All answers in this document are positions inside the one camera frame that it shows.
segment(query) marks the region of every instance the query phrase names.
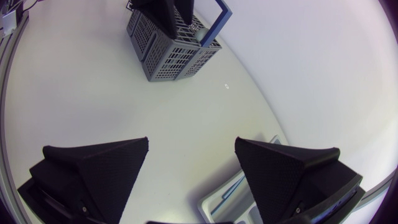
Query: dish rack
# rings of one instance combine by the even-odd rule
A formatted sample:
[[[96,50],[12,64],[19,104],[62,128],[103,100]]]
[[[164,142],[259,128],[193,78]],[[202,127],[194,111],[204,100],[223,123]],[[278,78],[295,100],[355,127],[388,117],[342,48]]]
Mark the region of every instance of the dish rack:
[[[192,77],[221,49],[215,37],[232,12],[223,0],[216,2],[223,11],[201,41],[197,41],[195,34],[205,26],[195,16],[188,26],[174,9],[177,38],[171,39],[140,11],[133,10],[127,33],[148,81]]]

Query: white wall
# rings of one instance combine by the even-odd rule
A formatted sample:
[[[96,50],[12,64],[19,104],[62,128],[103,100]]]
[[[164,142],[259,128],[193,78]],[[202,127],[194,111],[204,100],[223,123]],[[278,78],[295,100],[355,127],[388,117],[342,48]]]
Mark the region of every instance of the white wall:
[[[339,147],[369,190],[398,164],[398,47],[378,1],[225,0],[221,38],[290,145]],[[214,0],[195,1],[213,22]]]

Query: blue handle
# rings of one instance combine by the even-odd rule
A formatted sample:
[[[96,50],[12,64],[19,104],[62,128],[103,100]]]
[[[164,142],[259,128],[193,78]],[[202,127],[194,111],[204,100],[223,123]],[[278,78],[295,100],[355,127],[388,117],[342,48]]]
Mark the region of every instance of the blue handle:
[[[225,4],[223,0],[216,0],[218,5],[223,10],[221,14],[218,16],[214,24],[210,27],[210,30],[207,32],[205,37],[201,40],[200,44],[202,47],[208,47],[212,43],[212,41],[216,38],[217,34],[226,24],[226,21],[231,17],[232,11],[231,9]]]

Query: metal frame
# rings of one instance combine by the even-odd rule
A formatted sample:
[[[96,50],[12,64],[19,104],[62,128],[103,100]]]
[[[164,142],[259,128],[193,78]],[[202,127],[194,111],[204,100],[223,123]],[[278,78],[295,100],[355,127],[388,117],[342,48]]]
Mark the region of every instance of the metal frame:
[[[4,130],[4,107],[8,76],[12,59],[18,46],[19,39],[29,21],[29,12],[22,15],[20,24],[11,34],[4,37],[0,43],[0,189],[1,200],[16,223],[31,223],[19,198],[17,189],[12,179],[6,149],[6,136]]]

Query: cable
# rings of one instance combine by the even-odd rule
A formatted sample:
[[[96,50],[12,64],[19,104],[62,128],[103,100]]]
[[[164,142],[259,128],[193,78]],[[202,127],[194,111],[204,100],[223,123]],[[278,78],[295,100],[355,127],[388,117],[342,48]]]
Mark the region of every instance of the cable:
[[[37,0],[36,0],[35,3],[33,3],[33,5],[31,5],[29,8],[24,9],[23,12],[26,12],[26,11],[28,11],[29,9],[32,9],[32,7],[36,5],[36,3],[37,3]]]

